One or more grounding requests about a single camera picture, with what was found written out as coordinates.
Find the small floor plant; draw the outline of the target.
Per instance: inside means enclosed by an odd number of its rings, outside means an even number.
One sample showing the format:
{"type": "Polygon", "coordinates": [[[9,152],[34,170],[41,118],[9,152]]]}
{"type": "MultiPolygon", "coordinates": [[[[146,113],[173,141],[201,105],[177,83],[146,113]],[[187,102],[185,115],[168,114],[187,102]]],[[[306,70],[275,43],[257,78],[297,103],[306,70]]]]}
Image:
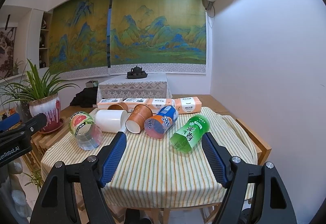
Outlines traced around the small floor plant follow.
{"type": "Polygon", "coordinates": [[[24,174],[29,178],[29,181],[24,185],[28,186],[30,184],[33,184],[39,193],[44,184],[43,178],[41,176],[41,170],[40,169],[32,170],[30,174],[28,173],[24,173],[24,174]]]}

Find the red white flower pot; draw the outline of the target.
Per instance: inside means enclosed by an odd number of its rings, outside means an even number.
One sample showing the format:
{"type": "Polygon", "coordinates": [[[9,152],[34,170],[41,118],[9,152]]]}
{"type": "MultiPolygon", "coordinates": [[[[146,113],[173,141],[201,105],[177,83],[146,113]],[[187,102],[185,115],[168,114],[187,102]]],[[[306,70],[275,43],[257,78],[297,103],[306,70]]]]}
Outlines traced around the red white flower pot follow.
{"type": "Polygon", "coordinates": [[[32,117],[39,113],[46,116],[46,125],[40,130],[42,134],[49,134],[59,129],[64,121],[61,118],[61,102],[58,93],[45,98],[29,102],[29,111],[32,117]]]}

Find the blue orange label cup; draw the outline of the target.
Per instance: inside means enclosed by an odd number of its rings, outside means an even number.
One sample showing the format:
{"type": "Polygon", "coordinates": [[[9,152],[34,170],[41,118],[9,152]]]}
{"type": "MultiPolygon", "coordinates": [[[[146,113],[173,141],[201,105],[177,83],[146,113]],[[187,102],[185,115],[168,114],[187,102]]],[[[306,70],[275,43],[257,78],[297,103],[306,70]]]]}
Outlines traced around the blue orange label cup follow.
{"type": "Polygon", "coordinates": [[[164,106],[157,114],[145,120],[144,130],[148,136],[162,139],[170,127],[178,119],[178,111],[175,107],[164,106]]]}

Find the small green box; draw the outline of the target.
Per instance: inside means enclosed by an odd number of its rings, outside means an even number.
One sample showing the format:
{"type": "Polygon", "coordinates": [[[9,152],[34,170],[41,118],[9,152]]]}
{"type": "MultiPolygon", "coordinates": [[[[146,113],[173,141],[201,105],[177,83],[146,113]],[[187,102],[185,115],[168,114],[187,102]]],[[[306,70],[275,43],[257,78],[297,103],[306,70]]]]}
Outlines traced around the small green box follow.
{"type": "Polygon", "coordinates": [[[86,88],[98,87],[98,81],[88,81],[85,83],[86,88]]]}

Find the lace covered side table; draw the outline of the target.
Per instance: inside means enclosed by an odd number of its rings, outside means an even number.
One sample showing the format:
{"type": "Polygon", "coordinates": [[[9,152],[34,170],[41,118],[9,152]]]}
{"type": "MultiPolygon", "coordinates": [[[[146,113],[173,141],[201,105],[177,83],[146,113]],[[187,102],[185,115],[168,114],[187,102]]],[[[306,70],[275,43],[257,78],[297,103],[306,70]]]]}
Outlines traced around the lace covered side table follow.
{"type": "Polygon", "coordinates": [[[115,75],[99,83],[97,102],[102,99],[127,98],[172,98],[165,73],[149,73],[146,78],[127,79],[125,75],[115,75]]]}

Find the striped tablecloth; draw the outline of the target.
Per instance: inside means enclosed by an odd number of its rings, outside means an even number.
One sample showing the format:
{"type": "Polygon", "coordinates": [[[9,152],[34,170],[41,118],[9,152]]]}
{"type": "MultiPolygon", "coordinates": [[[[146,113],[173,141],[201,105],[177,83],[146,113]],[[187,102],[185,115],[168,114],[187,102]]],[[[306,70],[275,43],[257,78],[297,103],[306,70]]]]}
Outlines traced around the striped tablecloth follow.
{"type": "MultiPolygon", "coordinates": [[[[257,164],[254,144],[244,129],[230,115],[220,115],[203,107],[201,115],[210,124],[210,133],[220,146],[232,156],[246,163],[257,164]]],[[[108,205],[128,208],[182,208],[219,203],[226,189],[217,183],[204,155],[201,142],[189,153],[176,151],[170,136],[195,114],[179,115],[176,123],[163,139],[149,137],[145,131],[132,134],[127,131],[127,147],[117,170],[103,189],[108,205]]],[[[84,151],[68,132],[48,149],[41,160],[41,175],[47,177],[57,161],[66,165],[82,162],[90,155],[109,145],[115,134],[105,132],[102,144],[84,151]]]]}

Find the right landscape painting blind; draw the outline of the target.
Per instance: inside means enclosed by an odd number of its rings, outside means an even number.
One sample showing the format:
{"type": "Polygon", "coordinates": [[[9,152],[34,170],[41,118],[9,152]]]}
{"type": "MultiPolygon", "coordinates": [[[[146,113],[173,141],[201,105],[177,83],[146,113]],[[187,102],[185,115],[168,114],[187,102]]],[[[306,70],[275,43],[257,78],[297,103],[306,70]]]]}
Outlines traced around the right landscape painting blind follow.
{"type": "Polygon", "coordinates": [[[206,12],[202,0],[113,0],[110,70],[205,74],[206,12]]]}

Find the tissue pack far right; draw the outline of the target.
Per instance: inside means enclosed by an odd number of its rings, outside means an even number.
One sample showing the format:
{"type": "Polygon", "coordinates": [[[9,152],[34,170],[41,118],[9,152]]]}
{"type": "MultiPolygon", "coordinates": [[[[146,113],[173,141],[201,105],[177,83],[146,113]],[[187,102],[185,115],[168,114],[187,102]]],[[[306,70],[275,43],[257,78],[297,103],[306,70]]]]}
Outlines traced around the tissue pack far right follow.
{"type": "Polygon", "coordinates": [[[179,114],[200,113],[202,102],[198,97],[186,97],[175,99],[175,108],[179,114]]]}

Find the landscape painting blind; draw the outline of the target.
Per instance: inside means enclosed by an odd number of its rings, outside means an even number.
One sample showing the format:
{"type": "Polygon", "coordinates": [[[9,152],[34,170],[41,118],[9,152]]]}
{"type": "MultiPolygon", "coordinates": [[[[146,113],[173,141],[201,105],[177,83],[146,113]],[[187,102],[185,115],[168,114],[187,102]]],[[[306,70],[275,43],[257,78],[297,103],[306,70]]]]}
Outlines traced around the landscape painting blind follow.
{"type": "Polygon", "coordinates": [[[206,12],[202,0],[113,0],[110,70],[205,74],[206,12]]]}
{"type": "Polygon", "coordinates": [[[53,10],[49,67],[64,78],[109,75],[107,27],[110,0],[69,0],[53,10]]]}

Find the white paper cup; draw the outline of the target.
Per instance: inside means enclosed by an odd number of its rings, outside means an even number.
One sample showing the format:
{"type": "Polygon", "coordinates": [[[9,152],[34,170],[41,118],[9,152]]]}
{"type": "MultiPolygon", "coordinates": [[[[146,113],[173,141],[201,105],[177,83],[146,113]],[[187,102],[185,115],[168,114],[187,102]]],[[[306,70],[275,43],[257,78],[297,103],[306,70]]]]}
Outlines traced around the white paper cup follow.
{"type": "Polygon", "coordinates": [[[95,115],[95,124],[102,132],[125,132],[125,122],[128,113],[125,110],[98,110],[95,115]]]}

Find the black teapot set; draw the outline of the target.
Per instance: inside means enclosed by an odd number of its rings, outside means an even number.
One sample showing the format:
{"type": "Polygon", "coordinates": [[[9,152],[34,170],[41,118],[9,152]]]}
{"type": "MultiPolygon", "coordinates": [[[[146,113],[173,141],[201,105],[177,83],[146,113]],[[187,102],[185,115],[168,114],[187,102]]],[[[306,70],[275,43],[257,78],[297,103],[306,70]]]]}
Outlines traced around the black teapot set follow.
{"type": "Polygon", "coordinates": [[[141,67],[133,67],[128,73],[127,73],[127,79],[142,79],[146,78],[148,76],[146,71],[143,71],[141,67]]]}

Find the tissue pack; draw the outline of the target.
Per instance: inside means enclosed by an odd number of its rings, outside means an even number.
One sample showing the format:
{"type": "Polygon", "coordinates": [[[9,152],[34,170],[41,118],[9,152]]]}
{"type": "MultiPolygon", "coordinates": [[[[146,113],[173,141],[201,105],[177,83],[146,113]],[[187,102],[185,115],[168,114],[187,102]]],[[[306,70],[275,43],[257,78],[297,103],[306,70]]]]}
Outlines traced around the tissue pack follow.
{"type": "Polygon", "coordinates": [[[121,103],[122,101],[122,98],[103,98],[97,103],[97,108],[107,110],[110,106],[121,103]]]}
{"type": "Polygon", "coordinates": [[[127,98],[123,100],[123,103],[127,105],[128,110],[127,112],[133,112],[134,108],[139,104],[146,104],[148,98],[127,98]]]}
{"type": "Polygon", "coordinates": [[[175,106],[175,101],[167,98],[150,98],[145,105],[151,109],[153,114],[156,114],[165,106],[175,106]]]}
{"type": "Polygon", "coordinates": [[[186,97],[175,99],[175,108],[179,114],[200,113],[202,102],[198,97],[186,97]]]}

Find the wooden wall shelf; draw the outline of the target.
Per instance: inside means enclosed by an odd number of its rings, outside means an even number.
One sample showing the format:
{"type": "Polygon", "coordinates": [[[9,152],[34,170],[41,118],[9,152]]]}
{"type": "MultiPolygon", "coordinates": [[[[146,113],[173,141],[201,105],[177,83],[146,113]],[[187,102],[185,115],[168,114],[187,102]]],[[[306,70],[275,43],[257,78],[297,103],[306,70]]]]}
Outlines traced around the wooden wall shelf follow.
{"type": "Polygon", "coordinates": [[[43,12],[39,39],[39,68],[49,66],[49,31],[52,13],[43,12]]]}

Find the green spider plant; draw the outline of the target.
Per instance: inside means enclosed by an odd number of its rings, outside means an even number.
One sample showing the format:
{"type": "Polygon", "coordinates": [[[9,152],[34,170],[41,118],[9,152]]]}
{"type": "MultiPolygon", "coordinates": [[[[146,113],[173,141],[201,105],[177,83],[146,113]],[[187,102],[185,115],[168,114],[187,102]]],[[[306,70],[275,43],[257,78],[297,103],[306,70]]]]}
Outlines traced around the green spider plant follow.
{"type": "Polygon", "coordinates": [[[40,74],[37,66],[28,60],[28,70],[24,70],[18,82],[1,78],[1,106],[15,103],[29,103],[57,94],[65,88],[76,88],[77,84],[61,78],[62,71],[53,73],[48,68],[40,74]]]}

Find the flower scroll painting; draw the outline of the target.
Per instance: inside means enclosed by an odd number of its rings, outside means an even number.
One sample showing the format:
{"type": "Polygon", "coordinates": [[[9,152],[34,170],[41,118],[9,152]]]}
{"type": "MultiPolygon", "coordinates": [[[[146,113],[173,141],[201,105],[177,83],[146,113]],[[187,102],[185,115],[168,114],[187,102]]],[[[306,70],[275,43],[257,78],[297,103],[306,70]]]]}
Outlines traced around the flower scroll painting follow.
{"type": "Polygon", "coordinates": [[[16,28],[1,28],[0,31],[0,76],[11,77],[13,74],[13,52],[16,28]]]}

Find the tissue pack far left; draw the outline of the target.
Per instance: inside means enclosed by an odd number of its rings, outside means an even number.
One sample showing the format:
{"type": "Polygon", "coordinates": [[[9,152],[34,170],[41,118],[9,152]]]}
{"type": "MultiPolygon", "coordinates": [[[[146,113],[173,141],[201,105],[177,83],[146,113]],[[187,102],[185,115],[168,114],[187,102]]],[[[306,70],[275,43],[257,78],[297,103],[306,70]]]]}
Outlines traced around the tissue pack far left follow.
{"type": "Polygon", "coordinates": [[[121,103],[122,101],[122,98],[103,98],[97,103],[97,108],[107,110],[110,106],[121,103]]]}

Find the left landscape painting blind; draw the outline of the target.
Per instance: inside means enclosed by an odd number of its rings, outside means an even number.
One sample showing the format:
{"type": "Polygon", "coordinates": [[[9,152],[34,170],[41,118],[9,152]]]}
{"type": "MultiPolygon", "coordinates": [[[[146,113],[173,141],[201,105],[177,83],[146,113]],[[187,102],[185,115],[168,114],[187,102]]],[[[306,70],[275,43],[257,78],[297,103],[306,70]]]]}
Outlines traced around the left landscape painting blind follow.
{"type": "Polygon", "coordinates": [[[53,10],[49,67],[64,78],[109,75],[107,27],[110,0],[69,0],[53,10]]]}

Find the green tea label cup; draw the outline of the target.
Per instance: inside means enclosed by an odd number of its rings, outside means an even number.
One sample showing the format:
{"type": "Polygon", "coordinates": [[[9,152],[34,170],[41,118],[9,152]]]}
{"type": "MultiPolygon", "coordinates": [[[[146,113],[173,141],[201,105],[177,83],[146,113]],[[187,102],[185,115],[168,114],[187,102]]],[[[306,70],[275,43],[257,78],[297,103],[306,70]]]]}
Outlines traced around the green tea label cup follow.
{"type": "Polygon", "coordinates": [[[174,132],[170,137],[170,143],[175,150],[189,153],[209,129],[208,119],[203,115],[195,115],[174,132]]]}

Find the grapefruit label plastic cup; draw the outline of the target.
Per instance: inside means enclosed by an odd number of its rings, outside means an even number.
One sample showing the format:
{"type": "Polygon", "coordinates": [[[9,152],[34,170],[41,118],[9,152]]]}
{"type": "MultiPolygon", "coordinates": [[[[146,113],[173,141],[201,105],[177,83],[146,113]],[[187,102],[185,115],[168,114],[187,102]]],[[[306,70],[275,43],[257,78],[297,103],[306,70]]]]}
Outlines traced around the grapefruit label plastic cup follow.
{"type": "Polygon", "coordinates": [[[95,119],[84,111],[78,111],[71,116],[69,129],[78,146],[85,151],[96,149],[102,142],[101,129],[95,124],[95,119]]]}

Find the brown paper cup gold rim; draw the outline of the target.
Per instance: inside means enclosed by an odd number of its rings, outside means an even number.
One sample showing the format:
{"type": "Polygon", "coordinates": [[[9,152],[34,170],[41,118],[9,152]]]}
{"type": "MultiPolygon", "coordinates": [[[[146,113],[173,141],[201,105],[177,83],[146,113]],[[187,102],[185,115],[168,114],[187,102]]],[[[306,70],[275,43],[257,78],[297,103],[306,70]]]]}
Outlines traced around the brown paper cup gold rim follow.
{"type": "Polygon", "coordinates": [[[125,110],[128,112],[128,105],[124,102],[119,102],[116,104],[112,104],[108,107],[109,110],[125,110]]]}

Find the black bag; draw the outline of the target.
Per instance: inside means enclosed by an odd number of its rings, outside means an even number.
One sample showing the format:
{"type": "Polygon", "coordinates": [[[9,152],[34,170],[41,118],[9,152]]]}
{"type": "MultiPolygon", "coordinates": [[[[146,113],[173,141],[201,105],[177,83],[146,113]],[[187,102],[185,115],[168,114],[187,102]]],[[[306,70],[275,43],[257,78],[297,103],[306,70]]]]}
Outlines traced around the black bag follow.
{"type": "Polygon", "coordinates": [[[70,106],[80,106],[82,108],[92,108],[97,104],[98,87],[84,88],[77,93],[70,102],[70,106]]]}

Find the brown paper cup lying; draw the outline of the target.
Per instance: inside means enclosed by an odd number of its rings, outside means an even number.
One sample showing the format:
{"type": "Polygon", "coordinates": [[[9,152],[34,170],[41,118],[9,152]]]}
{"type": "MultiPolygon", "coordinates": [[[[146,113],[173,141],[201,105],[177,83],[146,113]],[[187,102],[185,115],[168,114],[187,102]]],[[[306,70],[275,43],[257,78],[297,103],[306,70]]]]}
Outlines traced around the brown paper cup lying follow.
{"type": "Polygon", "coordinates": [[[152,117],[152,111],[148,106],[144,104],[136,105],[126,121],[127,130],[133,134],[141,133],[144,129],[145,121],[150,117],[152,117]]]}

